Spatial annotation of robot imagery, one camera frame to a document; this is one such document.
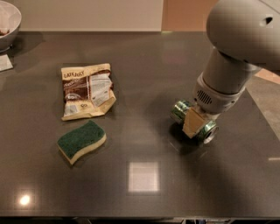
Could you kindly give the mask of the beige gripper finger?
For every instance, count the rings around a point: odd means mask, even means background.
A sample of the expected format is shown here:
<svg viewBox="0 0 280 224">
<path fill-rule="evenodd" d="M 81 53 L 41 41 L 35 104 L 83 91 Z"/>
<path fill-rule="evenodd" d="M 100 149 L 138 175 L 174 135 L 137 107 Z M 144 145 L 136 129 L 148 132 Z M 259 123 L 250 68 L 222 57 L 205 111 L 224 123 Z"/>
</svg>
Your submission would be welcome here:
<svg viewBox="0 0 280 224">
<path fill-rule="evenodd" d="M 209 121 L 209 118 L 198 113 L 193 107 L 190 107 L 186 111 L 182 130 L 189 138 L 193 138 L 198 135 Z"/>
</svg>

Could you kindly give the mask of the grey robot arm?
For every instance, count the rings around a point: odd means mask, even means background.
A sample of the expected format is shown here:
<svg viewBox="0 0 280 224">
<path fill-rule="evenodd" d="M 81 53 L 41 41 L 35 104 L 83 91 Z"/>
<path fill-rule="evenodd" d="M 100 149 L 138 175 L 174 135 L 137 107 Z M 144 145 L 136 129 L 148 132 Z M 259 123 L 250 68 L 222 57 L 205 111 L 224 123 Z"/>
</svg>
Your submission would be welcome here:
<svg viewBox="0 0 280 224">
<path fill-rule="evenodd" d="M 183 131 L 190 138 L 233 107 L 254 74 L 263 68 L 279 74 L 280 0 L 220 0 L 206 34 L 213 51 L 185 115 Z"/>
</svg>

